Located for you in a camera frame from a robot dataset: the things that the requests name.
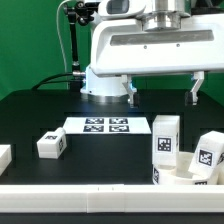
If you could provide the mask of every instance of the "white rectangular block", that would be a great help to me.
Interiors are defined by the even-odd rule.
[[[0,212],[87,212],[86,185],[0,186]]]
[[[124,185],[99,185],[88,192],[87,212],[124,212]]]
[[[189,171],[210,178],[224,165],[224,134],[211,131],[201,136]]]
[[[0,145],[0,175],[7,168],[9,163],[12,161],[11,146]]]
[[[40,158],[57,159],[66,147],[65,131],[62,128],[58,128],[54,132],[47,132],[37,142]]]
[[[222,212],[222,186],[125,186],[125,212]]]
[[[176,166],[179,153],[180,117],[158,115],[153,122],[152,162]]]

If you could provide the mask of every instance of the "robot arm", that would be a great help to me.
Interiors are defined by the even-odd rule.
[[[197,1],[84,0],[82,3],[77,11],[81,25],[99,18],[92,30],[91,64],[83,91],[87,94],[103,97],[128,94],[130,104],[134,105],[136,90],[131,87],[131,77],[191,73],[196,83],[187,99],[196,104],[204,73],[224,71],[224,14],[192,16],[191,8]],[[91,13],[86,16],[83,9]],[[114,83],[118,91],[109,89],[111,84],[106,82]]]

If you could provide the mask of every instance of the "black cable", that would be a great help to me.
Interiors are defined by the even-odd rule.
[[[224,13],[224,9],[221,8],[208,8],[208,7],[203,7],[203,8],[193,8],[191,9],[191,15],[208,15],[208,14],[220,14]]]
[[[223,0],[197,0],[195,7],[217,7]]]
[[[66,82],[66,83],[71,83],[71,82],[80,82],[80,80],[75,80],[75,79],[72,79],[72,80],[66,80],[66,81],[51,81],[51,82],[42,82],[41,84],[39,85],[36,85],[35,86],[35,89],[32,88],[32,90],[37,90],[40,86],[42,85],[46,85],[46,84],[55,84],[55,83],[63,83],[63,82]]]
[[[72,75],[73,75],[72,73],[64,73],[64,74],[57,74],[57,75],[50,76],[40,81],[37,85],[33,86],[31,90],[37,90],[43,83],[46,83],[49,80],[60,78],[60,77],[68,77]]]

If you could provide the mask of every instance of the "black table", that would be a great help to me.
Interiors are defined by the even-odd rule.
[[[202,134],[224,132],[224,108],[200,93],[185,106],[183,90],[140,91],[140,106],[102,105],[66,90],[16,91],[0,102],[0,144],[12,145],[13,161],[0,184],[151,184],[151,135],[68,135],[58,160],[39,159],[36,142],[63,126],[67,117],[180,115],[180,150],[194,151]],[[223,214],[0,214],[1,223],[216,223]]]

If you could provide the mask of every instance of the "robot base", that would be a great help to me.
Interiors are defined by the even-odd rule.
[[[89,93],[83,93],[81,92],[81,98],[83,100],[89,100],[96,103],[126,103],[128,102],[128,95],[122,95],[122,96],[99,96],[99,95],[92,95]]]

